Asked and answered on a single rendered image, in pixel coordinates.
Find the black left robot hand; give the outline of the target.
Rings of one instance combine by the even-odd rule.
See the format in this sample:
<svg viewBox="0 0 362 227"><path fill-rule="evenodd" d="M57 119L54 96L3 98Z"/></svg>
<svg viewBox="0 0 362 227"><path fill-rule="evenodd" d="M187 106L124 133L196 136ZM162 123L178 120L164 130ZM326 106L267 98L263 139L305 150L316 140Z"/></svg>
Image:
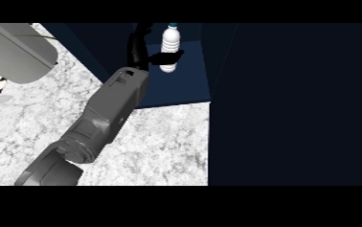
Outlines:
<svg viewBox="0 0 362 227"><path fill-rule="evenodd" d="M150 33L150 23L140 23L134 32L128 35L127 41L127 66L143 71L147 70L147 65L171 65L183 55L183 50L174 53L156 53L152 56L147 54L147 46L144 36Z"/></svg>

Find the white water bottle teal cap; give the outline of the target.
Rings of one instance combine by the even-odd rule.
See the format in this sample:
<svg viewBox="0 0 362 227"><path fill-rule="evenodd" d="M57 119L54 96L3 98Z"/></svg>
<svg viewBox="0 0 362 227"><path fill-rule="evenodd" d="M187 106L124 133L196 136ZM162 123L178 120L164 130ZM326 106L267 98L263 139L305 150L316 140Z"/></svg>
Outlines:
<svg viewBox="0 0 362 227"><path fill-rule="evenodd" d="M168 28L162 33L161 41L161 53L174 53L180 49L181 35L178 32L178 24L170 23ZM173 73L177 68L177 63L171 65L159 65L159 69L164 73Z"/></svg>

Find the dark blue cabinet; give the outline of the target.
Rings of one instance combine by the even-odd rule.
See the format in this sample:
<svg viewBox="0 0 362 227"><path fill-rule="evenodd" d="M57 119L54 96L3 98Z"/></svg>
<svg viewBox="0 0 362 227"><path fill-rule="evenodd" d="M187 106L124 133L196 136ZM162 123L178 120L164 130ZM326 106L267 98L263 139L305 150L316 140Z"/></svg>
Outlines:
<svg viewBox="0 0 362 227"><path fill-rule="evenodd" d="M57 42L75 56L93 76L105 81L125 66L127 39L134 23L45 23ZM206 102L238 30L235 23L180 23L183 55L175 71L149 67L147 93L140 107Z"/></svg>

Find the pale grey appliance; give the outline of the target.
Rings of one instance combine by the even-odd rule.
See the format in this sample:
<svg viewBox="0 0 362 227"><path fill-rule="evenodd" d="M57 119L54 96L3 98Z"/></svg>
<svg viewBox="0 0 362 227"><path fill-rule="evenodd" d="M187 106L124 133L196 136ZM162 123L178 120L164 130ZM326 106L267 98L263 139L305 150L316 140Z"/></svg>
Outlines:
<svg viewBox="0 0 362 227"><path fill-rule="evenodd" d="M0 76L17 84L38 80L57 62L57 51L28 23L0 23Z"/></svg>

